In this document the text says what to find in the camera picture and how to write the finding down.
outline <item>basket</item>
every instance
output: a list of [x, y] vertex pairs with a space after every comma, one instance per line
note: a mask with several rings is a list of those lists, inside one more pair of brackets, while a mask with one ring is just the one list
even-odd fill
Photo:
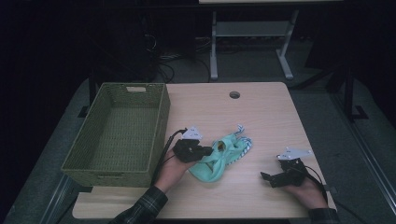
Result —
[[104, 83], [62, 171], [82, 186], [149, 187], [169, 108], [165, 84]]

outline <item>teal bag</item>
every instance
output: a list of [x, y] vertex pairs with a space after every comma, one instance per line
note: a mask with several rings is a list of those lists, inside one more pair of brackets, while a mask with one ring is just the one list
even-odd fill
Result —
[[250, 150], [252, 142], [247, 137], [237, 137], [244, 131], [238, 124], [238, 131], [224, 136], [212, 145], [210, 156], [203, 157], [189, 171], [203, 182], [215, 182], [221, 178], [227, 165], [241, 159]]

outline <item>gray carpet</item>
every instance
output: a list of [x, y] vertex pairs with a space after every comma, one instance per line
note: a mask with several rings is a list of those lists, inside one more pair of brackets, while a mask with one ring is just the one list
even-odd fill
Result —
[[[293, 86], [318, 72], [316, 69], [304, 68], [310, 43], [293, 42], [287, 57], [295, 78], [286, 80], [274, 52], [278, 47], [277, 43], [263, 44], [256, 49], [237, 49], [234, 53], [219, 54], [217, 82], [281, 81]], [[197, 58], [201, 61], [183, 59], [167, 63], [175, 70], [174, 83], [207, 82], [209, 74], [203, 63], [209, 66], [209, 54], [199, 54]], [[162, 69], [169, 77], [171, 76], [169, 67], [162, 66]], [[396, 223], [396, 216], [361, 155], [359, 144], [351, 132], [350, 123], [345, 120], [334, 101], [342, 97], [342, 92], [336, 95], [327, 93], [324, 90], [327, 80], [323, 78], [303, 91], [291, 91], [290, 94], [315, 150], [322, 173], [332, 190], [332, 196], [367, 223]], [[155, 81], [162, 82], [163, 79], [157, 76]], [[357, 120], [354, 125], [361, 132], [367, 145], [374, 149], [373, 153], [389, 181], [395, 184], [395, 130], [375, 105], [364, 86], [359, 82], [356, 82], [355, 86], [355, 104], [361, 105], [370, 119]], [[83, 119], [78, 118], [78, 113], [89, 102], [88, 92], [88, 82], [85, 81], [64, 112], [57, 129], [11, 209], [6, 224], [40, 223], [44, 214], [52, 218], [48, 223], [55, 223], [64, 211], [66, 213], [60, 223], [106, 223], [104, 220], [77, 220], [72, 217], [68, 206], [72, 204], [79, 191], [89, 190], [73, 181], [67, 185], [65, 195], [59, 197], [58, 204], [52, 201], [57, 206], [47, 210], [53, 192], [62, 179], [60, 167], [64, 157], [82, 124]], [[343, 223], [361, 223], [340, 206], [338, 213]], [[305, 219], [290, 222], [309, 223]]]

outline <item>plaid sleeve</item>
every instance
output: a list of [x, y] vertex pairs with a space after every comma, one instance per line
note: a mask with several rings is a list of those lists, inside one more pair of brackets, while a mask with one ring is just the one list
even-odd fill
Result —
[[117, 215], [109, 224], [150, 223], [165, 206], [168, 198], [155, 186], [146, 193], [131, 208]]
[[331, 208], [317, 208], [308, 211], [312, 224], [339, 224], [337, 211]]

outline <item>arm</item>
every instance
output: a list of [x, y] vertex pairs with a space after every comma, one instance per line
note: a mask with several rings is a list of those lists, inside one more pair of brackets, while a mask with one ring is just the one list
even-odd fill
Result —
[[165, 193], [195, 164], [184, 163], [174, 155], [173, 150], [166, 153], [163, 168], [154, 186], [150, 187], [134, 206], [117, 215], [109, 224], [149, 223], [158, 216], [168, 201]]
[[329, 208], [317, 185], [312, 180], [305, 178], [300, 187], [289, 185], [283, 187], [283, 189], [294, 195], [308, 209], [312, 224], [340, 223], [337, 212], [335, 209]]

